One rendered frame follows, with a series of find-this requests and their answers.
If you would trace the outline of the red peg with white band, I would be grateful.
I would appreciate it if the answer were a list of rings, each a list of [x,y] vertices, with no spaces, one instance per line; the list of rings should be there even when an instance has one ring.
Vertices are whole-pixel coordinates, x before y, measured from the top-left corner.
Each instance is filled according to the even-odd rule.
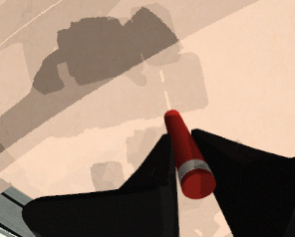
[[[183,195],[191,199],[207,198],[214,190],[215,179],[186,123],[177,110],[168,110],[163,119],[172,138],[177,179]]]

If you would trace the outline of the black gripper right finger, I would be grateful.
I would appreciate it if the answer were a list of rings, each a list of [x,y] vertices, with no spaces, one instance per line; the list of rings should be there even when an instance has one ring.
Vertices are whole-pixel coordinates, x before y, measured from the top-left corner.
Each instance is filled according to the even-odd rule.
[[[295,157],[194,128],[215,179],[212,191],[233,237],[294,237]]]

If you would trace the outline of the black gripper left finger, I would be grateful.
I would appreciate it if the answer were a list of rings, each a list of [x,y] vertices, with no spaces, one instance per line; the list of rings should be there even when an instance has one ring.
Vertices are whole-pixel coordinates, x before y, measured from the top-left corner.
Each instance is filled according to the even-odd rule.
[[[176,175],[164,133],[121,188],[39,196],[21,215],[36,237],[179,237]]]

